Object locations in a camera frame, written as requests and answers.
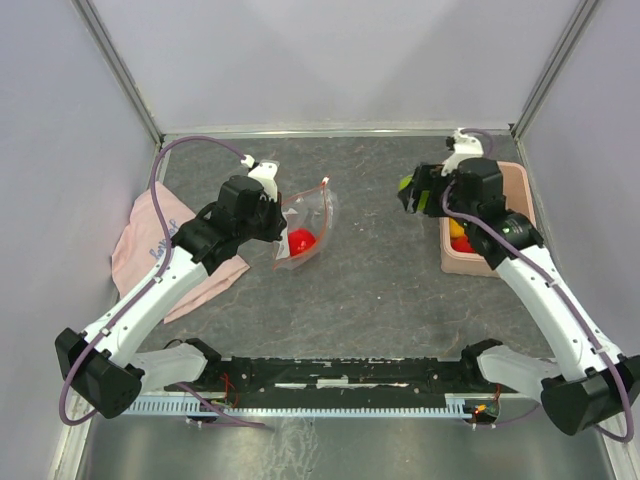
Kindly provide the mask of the red apple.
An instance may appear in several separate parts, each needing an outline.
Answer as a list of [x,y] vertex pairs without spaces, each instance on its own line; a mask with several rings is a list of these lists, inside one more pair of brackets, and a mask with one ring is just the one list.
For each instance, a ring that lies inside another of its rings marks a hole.
[[303,254],[316,244],[316,236],[305,228],[290,231],[287,235],[287,240],[291,257]]

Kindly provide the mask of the clear zip top bag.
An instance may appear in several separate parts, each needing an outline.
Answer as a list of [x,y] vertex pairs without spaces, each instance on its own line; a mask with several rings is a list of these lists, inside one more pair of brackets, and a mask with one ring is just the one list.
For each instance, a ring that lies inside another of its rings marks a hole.
[[331,187],[330,177],[325,176],[314,188],[283,201],[286,227],[282,239],[274,244],[274,270],[294,270],[326,248],[339,213],[338,197]]

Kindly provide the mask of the pink plastic bin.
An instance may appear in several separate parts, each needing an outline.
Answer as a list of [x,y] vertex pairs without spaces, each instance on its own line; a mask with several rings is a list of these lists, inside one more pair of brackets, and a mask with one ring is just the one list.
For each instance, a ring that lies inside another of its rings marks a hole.
[[[492,220],[482,220],[474,215],[448,209],[440,220],[441,269],[450,274],[495,277],[496,269],[505,259],[515,255],[506,247],[521,250],[540,246],[541,234],[536,229],[532,194],[525,169],[513,163],[497,162],[503,174],[505,212]],[[475,252],[473,254],[454,251],[449,234],[449,219],[456,220],[465,231]]]

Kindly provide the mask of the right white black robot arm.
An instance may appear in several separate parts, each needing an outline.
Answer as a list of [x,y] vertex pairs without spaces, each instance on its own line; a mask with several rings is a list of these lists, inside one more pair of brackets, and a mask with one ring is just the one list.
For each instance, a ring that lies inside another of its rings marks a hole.
[[540,360],[486,341],[460,364],[460,382],[472,391],[496,383],[524,394],[567,435],[594,427],[629,443],[639,358],[625,355],[589,317],[532,221],[508,208],[503,187],[498,163],[476,157],[456,166],[421,163],[398,188],[407,212],[451,218],[464,228],[472,249],[517,295],[554,354]]

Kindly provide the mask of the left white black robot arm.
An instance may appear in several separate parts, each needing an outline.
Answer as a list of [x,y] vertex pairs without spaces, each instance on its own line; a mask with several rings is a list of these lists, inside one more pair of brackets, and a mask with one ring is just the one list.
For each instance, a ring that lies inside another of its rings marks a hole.
[[146,391],[191,382],[209,390],[221,378],[216,352],[198,340],[146,354],[138,349],[187,293],[203,283],[250,241],[281,240],[286,221],[275,179],[235,175],[216,201],[202,208],[170,238],[161,260],[111,310],[83,331],[64,329],[54,346],[64,379],[61,420],[74,390],[106,419],[125,412]]

